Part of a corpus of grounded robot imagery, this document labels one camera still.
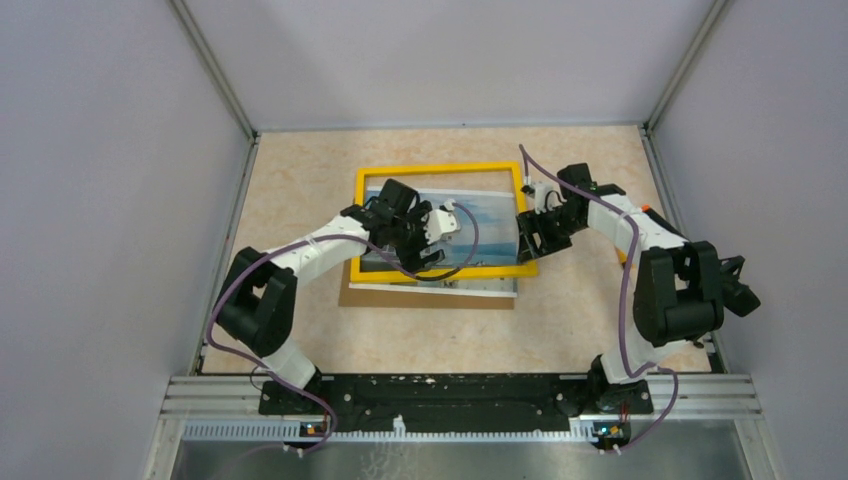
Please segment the building and sky photo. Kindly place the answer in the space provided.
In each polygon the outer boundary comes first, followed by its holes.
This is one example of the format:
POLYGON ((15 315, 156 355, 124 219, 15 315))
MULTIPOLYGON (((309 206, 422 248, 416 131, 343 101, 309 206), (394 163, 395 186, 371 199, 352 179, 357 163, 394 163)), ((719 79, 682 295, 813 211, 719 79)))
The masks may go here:
MULTIPOLYGON (((518 229, 514 220, 516 205, 509 192, 422 189, 421 199, 437 207, 448 200, 456 200, 469 209, 475 217, 480 238, 470 267, 502 267, 516 264, 518 229)), ((468 257, 473 244, 473 228, 467 215, 459 211, 460 230, 441 240, 427 251, 441 249, 445 258, 438 268, 453 269, 468 257)), ((471 296, 483 298, 510 298, 518 296, 515 278, 460 279, 456 276, 438 282, 405 281, 393 283, 354 283, 354 290, 388 291, 426 295, 471 296)))

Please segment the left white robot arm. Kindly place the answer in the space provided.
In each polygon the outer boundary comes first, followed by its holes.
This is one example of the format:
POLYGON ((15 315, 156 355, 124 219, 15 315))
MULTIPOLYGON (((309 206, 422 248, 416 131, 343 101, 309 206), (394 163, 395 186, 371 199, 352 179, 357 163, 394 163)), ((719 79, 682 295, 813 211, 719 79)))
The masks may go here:
POLYGON ((394 179, 377 195, 342 209, 326 225, 267 251, 245 247, 234 257, 211 314, 246 347, 246 356, 282 379, 283 401, 297 413, 319 404, 318 367, 292 338, 297 292, 332 268, 367 253, 414 280, 441 262, 436 243, 459 231, 456 206, 435 205, 394 179))

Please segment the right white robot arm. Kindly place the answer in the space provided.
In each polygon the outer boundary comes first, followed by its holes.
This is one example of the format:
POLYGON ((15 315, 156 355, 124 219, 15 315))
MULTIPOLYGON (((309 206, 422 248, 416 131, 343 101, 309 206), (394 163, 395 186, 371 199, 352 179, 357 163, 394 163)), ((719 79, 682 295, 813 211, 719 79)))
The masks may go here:
POLYGON ((625 258, 618 339, 592 361, 579 411, 613 412, 637 401, 649 370, 721 326, 721 262, 710 243, 686 239, 619 186, 598 184, 585 163, 560 170, 554 185, 527 180, 521 191, 533 206, 516 217, 520 263, 571 247, 586 229, 625 258))

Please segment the brown frame backing board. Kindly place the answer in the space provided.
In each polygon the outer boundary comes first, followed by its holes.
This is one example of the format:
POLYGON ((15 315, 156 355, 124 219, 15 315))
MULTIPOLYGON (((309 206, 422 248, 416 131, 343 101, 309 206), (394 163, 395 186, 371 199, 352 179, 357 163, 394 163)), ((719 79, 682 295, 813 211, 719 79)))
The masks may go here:
POLYGON ((344 265, 338 305, 360 308, 512 310, 518 281, 511 278, 419 283, 354 283, 344 265))

